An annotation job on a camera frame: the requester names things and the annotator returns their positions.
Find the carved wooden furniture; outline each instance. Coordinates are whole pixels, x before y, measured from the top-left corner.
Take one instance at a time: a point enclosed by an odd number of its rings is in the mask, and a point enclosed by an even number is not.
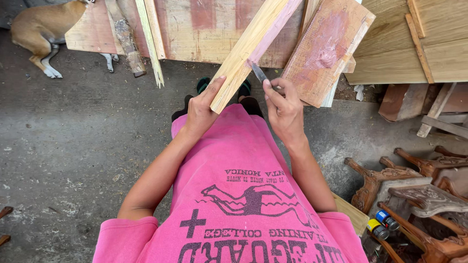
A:
[[[364,186],[356,191],[351,200],[351,204],[364,214],[369,213],[382,181],[422,177],[410,168],[395,166],[387,157],[382,157],[380,162],[388,167],[397,168],[385,168],[380,172],[376,172],[360,166],[350,157],[344,159],[345,164],[351,166],[364,177]]]
[[[13,207],[11,206],[5,206],[1,211],[0,211],[0,219],[9,213],[13,211]],[[9,235],[3,235],[0,237],[0,246],[5,244],[6,242],[10,241],[11,236]]]
[[[411,233],[412,238],[418,239],[423,245],[424,254],[418,263],[449,263],[452,259],[468,255],[468,229],[458,226],[463,231],[463,235],[459,234],[456,237],[451,236],[444,240],[437,240],[401,218],[383,202],[379,202],[379,207],[387,211],[400,224],[400,228],[403,227]]]
[[[440,212],[468,212],[468,203],[432,184],[390,188],[388,192],[415,203],[412,213],[418,217]]]
[[[432,177],[433,179],[437,178],[439,171],[441,169],[451,169],[459,167],[468,167],[468,158],[460,158],[453,156],[440,156],[436,160],[425,160],[418,157],[414,157],[409,153],[405,152],[401,148],[396,148],[394,151],[395,154],[405,158],[407,161],[415,164],[419,168],[419,173],[426,176]]]

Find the concrete floor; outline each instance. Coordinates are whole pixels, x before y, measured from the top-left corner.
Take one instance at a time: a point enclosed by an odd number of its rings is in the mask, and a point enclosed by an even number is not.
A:
[[[162,61],[166,86],[153,72],[133,78],[125,58],[109,73],[97,53],[61,47],[51,61],[62,80],[47,78],[28,61],[30,52],[0,31],[0,208],[15,211],[0,220],[0,262],[90,262],[100,224],[114,218],[130,187],[171,140],[170,116],[186,94],[219,65]],[[266,70],[274,78],[279,73]],[[253,96],[266,113],[253,75]],[[305,132],[332,190],[350,200],[363,179],[343,164],[353,157],[380,170],[381,156],[395,147],[428,157],[435,145],[468,154],[454,136],[416,136],[420,118],[389,123],[379,104],[334,101],[332,108],[305,108]],[[278,146],[285,155],[283,144]],[[171,192],[155,216],[168,216]]]

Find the finger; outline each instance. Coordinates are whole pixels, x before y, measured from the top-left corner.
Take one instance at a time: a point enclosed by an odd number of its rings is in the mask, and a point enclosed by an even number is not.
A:
[[[226,80],[226,76],[220,76],[217,79],[213,80],[213,83],[208,85],[206,89],[200,94],[202,97],[202,103],[205,105],[210,105],[214,97],[218,93],[219,89]]]
[[[282,78],[276,78],[271,81],[273,86],[280,86],[286,95],[286,100],[299,100],[299,94],[297,93],[296,87],[289,80]]]
[[[276,92],[272,87],[271,83],[269,80],[264,80],[263,81],[263,90],[265,91],[265,99],[268,100],[270,99],[273,104],[275,104],[276,107],[279,109],[284,108],[286,104],[288,103],[283,96]]]

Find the black pants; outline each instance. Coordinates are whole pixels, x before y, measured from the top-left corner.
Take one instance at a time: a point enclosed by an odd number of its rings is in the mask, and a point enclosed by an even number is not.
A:
[[[174,112],[174,114],[172,115],[172,122],[174,122],[180,116],[187,114],[187,112],[189,110],[189,100],[191,98],[193,98],[192,95],[187,95],[185,97],[185,108],[183,110],[179,110],[179,111]],[[260,109],[260,105],[258,105],[258,101],[255,98],[245,97],[245,98],[243,98],[241,100],[240,104],[244,107],[245,111],[249,115],[258,115],[258,116],[264,118],[263,114],[262,114],[262,110]]]

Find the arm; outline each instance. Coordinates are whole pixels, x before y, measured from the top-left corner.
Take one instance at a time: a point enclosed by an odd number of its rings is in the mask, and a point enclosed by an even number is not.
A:
[[[271,86],[280,86],[281,93]],[[263,82],[268,120],[291,157],[292,176],[317,212],[336,212],[336,203],[304,133],[303,106],[294,85],[284,79]]]
[[[138,220],[154,214],[171,188],[185,156],[218,117],[210,104],[225,79],[223,76],[217,78],[202,94],[190,99],[185,126],[130,189],[117,218]]]

